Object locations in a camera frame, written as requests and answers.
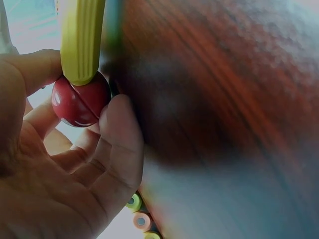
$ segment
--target finger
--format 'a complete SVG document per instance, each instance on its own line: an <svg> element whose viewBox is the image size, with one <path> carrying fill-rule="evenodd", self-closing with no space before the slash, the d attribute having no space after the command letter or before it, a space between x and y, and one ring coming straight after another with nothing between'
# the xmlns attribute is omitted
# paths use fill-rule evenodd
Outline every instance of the finger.
<svg viewBox="0 0 319 239"><path fill-rule="evenodd" d="M1 38L2 38L3 44L11 43L8 18L6 15L3 0L0 1L0 29L1 29Z"/></svg>
<svg viewBox="0 0 319 239"><path fill-rule="evenodd" d="M97 125L85 128L69 150L51 156L51 158L66 172L73 173L82 164L90 161L99 138L100 133Z"/></svg>
<svg viewBox="0 0 319 239"><path fill-rule="evenodd" d="M16 74L17 84L23 84L27 96L62 75L60 52L56 50L46 49L25 55L3 54L0 64L4 64L7 75Z"/></svg>
<svg viewBox="0 0 319 239"><path fill-rule="evenodd" d="M144 142L128 97L117 95L112 99L101 115L100 132L101 138L112 146L110 168L90 190L111 220L129 201L142 179ZM102 165L107 160L94 158Z"/></svg>
<svg viewBox="0 0 319 239"><path fill-rule="evenodd" d="M31 110L33 110L32 105L30 104L28 98L26 98L26 102L25 102L25 110L24 110L24 114L26 115L27 113L29 113Z"/></svg>
<svg viewBox="0 0 319 239"><path fill-rule="evenodd" d="M65 152L72 146L71 141L56 128L44 139L44 146L49 155Z"/></svg>
<svg viewBox="0 0 319 239"><path fill-rule="evenodd" d="M90 187L109 168L111 148L107 141L100 138L94 158L72 174L75 179L84 186Z"/></svg>
<svg viewBox="0 0 319 239"><path fill-rule="evenodd" d="M60 119L53 110L51 98L48 98L44 103L27 113L23 119L33 126L42 140L60 122Z"/></svg>

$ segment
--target palm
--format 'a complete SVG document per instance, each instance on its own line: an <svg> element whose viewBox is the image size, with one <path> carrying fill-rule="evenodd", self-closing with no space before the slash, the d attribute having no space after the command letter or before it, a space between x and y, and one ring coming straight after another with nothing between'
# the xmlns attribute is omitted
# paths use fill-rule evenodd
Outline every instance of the palm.
<svg viewBox="0 0 319 239"><path fill-rule="evenodd" d="M18 117L4 129L19 127ZM95 238L141 181L143 141L125 96L112 99L71 149L52 156L43 142L56 124L47 102L24 117L19 134L0 138L13 149L0 149L0 237Z"/></svg>
<svg viewBox="0 0 319 239"><path fill-rule="evenodd" d="M33 141L24 140L31 137ZM96 237L107 218L90 190L51 161L32 127L24 125L21 138L21 147L32 154L25 155L17 172L0 182L5 195L1 200L14 206L3 213L10 215L8 227L23 228L16 234L22 238Z"/></svg>

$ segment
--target wooden table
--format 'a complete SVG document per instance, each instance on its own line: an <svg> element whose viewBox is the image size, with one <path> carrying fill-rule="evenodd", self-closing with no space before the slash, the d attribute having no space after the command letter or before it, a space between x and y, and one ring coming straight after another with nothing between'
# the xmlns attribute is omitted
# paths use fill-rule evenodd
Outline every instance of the wooden table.
<svg viewBox="0 0 319 239"><path fill-rule="evenodd" d="M124 17L111 80L163 236L319 238L319 3L126 0Z"/></svg>

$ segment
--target red ball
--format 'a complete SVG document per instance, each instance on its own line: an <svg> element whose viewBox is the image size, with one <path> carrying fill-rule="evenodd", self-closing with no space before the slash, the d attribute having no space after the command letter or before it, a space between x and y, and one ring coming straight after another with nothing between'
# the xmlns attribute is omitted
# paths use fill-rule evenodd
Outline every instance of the red ball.
<svg viewBox="0 0 319 239"><path fill-rule="evenodd" d="M56 115L74 127L88 127L97 123L102 109L110 100L109 84L99 72L84 86L73 86L62 76L54 83L51 95Z"/></svg>

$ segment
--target skin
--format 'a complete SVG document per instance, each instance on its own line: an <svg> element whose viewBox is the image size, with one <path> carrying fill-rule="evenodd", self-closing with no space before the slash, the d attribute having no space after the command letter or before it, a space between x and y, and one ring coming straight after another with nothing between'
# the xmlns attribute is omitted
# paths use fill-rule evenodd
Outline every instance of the skin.
<svg viewBox="0 0 319 239"><path fill-rule="evenodd" d="M62 74L60 54L0 55L0 238L96 238L140 185L143 137L118 95L71 145L50 100L26 97Z"/></svg>

